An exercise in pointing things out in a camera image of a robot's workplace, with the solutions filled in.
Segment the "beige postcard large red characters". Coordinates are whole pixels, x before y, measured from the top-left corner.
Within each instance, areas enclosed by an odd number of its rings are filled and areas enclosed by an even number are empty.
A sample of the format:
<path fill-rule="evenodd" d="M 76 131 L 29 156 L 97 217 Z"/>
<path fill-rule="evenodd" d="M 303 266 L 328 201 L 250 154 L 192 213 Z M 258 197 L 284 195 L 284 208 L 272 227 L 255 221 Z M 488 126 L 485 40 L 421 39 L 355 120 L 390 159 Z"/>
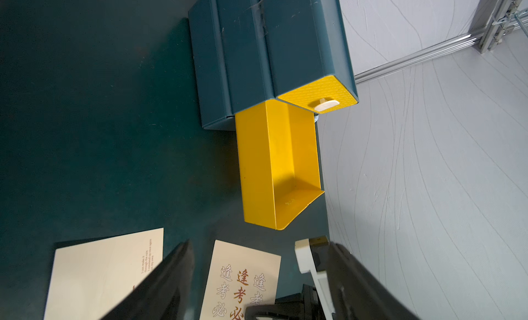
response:
<path fill-rule="evenodd" d="M 281 256 L 214 242 L 200 319 L 245 319 L 246 308 L 273 304 Z"/>

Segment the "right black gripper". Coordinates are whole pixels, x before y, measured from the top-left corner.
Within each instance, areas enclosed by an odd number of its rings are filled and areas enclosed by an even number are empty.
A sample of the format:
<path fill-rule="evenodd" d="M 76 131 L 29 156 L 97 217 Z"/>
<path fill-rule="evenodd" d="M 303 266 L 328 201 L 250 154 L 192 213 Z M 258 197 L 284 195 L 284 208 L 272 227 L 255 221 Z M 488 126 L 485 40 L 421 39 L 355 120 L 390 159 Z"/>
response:
<path fill-rule="evenodd" d="M 248 306 L 245 319 L 325 319 L 316 289 L 304 284 L 300 293 L 279 298 L 275 304 Z"/>

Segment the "beige postcard small red text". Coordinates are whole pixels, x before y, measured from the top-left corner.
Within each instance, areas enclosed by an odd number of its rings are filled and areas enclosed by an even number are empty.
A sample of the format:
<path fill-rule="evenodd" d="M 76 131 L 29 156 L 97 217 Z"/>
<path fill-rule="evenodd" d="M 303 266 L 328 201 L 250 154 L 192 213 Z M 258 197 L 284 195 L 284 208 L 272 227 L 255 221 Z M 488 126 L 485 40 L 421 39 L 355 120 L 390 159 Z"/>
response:
<path fill-rule="evenodd" d="M 164 229 L 109 237 L 54 254 L 45 319 L 101 319 L 163 260 Z"/>

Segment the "yellow drawer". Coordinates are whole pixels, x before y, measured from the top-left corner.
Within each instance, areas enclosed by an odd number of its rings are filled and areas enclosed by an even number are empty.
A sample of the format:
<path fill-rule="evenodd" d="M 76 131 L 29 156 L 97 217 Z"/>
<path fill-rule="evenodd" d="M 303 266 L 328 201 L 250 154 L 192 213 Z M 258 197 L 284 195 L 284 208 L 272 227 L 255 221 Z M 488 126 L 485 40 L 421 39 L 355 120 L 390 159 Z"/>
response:
<path fill-rule="evenodd" d="M 358 104 L 356 96 L 334 75 L 298 87 L 278 98 L 315 114 L 326 114 Z"/>
<path fill-rule="evenodd" d="M 314 115 L 272 99 L 235 123 L 244 220 L 282 231 L 324 193 Z"/>

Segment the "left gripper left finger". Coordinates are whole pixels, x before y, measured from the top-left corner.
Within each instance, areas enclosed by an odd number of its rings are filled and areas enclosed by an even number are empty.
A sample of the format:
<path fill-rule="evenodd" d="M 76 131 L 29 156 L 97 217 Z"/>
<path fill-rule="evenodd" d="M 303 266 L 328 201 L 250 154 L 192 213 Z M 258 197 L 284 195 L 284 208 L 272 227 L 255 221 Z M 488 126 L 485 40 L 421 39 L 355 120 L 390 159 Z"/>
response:
<path fill-rule="evenodd" d="M 183 319 L 195 268 L 189 240 L 178 244 L 104 319 Z"/>

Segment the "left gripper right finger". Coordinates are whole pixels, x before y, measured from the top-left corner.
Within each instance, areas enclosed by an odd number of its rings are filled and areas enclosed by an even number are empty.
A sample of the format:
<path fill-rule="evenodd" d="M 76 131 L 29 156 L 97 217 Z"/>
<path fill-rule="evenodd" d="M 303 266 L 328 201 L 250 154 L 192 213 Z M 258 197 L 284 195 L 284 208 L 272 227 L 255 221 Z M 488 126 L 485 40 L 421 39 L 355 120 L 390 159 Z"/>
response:
<path fill-rule="evenodd" d="M 416 319 L 341 244 L 329 244 L 327 278 L 337 319 Z"/>

